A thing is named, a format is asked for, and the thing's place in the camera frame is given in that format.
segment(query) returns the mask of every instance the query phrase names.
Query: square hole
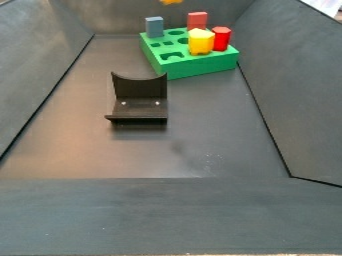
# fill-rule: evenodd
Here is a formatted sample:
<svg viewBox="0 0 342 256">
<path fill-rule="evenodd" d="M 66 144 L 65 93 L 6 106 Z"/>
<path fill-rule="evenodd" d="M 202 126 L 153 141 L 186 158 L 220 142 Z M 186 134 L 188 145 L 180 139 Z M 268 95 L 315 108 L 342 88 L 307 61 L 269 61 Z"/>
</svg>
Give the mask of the square hole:
<svg viewBox="0 0 342 256">
<path fill-rule="evenodd" d="M 162 42 L 164 45 L 172 45 L 173 43 L 170 41 Z"/>
<path fill-rule="evenodd" d="M 160 47 L 160 44 L 158 43 L 153 43 L 150 44 L 152 47 Z"/>
</svg>

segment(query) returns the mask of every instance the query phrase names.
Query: red cylinder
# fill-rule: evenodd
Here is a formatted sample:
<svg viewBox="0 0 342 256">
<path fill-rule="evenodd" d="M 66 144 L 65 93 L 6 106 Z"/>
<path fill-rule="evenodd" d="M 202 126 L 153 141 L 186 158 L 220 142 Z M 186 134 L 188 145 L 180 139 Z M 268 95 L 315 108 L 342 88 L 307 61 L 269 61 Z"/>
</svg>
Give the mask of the red cylinder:
<svg viewBox="0 0 342 256">
<path fill-rule="evenodd" d="M 213 51 L 224 52 L 229 45 L 231 30 L 227 27 L 212 28 L 214 33 Z"/>
</svg>

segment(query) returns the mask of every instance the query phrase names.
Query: green block holder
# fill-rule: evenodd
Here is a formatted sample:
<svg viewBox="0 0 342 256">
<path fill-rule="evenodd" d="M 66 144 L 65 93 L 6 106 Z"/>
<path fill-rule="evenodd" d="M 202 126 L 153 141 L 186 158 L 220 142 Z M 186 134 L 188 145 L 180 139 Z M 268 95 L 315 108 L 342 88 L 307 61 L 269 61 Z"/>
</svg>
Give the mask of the green block holder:
<svg viewBox="0 0 342 256">
<path fill-rule="evenodd" d="M 164 36 L 156 38 L 140 33 L 140 48 L 156 74 L 166 72 L 168 80 L 233 69 L 237 65 L 239 51 L 231 45 L 224 52 L 192 56 L 186 28 L 164 30 Z"/>
</svg>

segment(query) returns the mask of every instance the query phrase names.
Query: black holder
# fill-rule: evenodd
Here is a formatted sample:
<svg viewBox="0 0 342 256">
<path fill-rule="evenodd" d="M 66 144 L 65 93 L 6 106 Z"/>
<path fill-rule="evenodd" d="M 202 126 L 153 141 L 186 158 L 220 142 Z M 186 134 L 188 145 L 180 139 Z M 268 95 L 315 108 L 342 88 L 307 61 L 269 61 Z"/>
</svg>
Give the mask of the black holder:
<svg viewBox="0 0 342 256">
<path fill-rule="evenodd" d="M 129 79 L 113 72 L 116 95 L 113 111 L 105 119 L 117 121 L 166 121 L 166 73 L 152 79 Z"/>
</svg>

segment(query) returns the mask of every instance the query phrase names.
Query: dark gray panel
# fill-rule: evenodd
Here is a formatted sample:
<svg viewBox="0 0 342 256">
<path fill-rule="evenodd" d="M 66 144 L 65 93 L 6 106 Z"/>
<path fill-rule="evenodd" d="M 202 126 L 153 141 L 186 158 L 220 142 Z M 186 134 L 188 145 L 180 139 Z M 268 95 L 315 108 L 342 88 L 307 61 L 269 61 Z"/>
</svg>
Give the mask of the dark gray panel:
<svg viewBox="0 0 342 256">
<path fill-rule="evenodd" d="M 186 13 L 206 11 L 208 27 L 231 25 L 253 0 L 184 0 L 164 6 L 158 0 L 61 0 L 97 34 L 144 31 L 144 18 L 161 16 L 165 28 L 185 27 Z"/>
<path fill-rule="evenodd" d="M 46 0 L 0 7 L 0 155 L 90 39 L 68 12 Z"/>
<path fill-rule="evenodd" d="M 166 129 L 118 129 L 110 71 L 150 78 L 138 37 L 96 37 L 0 166 L 1 178 L 284 177 L 239 69 L 168 81 Z"/>
<path fill-rule="evenodd" d="M 257 0 L 235 26 L 240 67 L 293 176 L 342 185 L 342 27 L 299 1 Z"/>
<path fill-rule="evenodd" d="M 1 181 L 0 192 L 0 255 L 342 253 L 342 189 L 307 181 Z"/>
</svg>

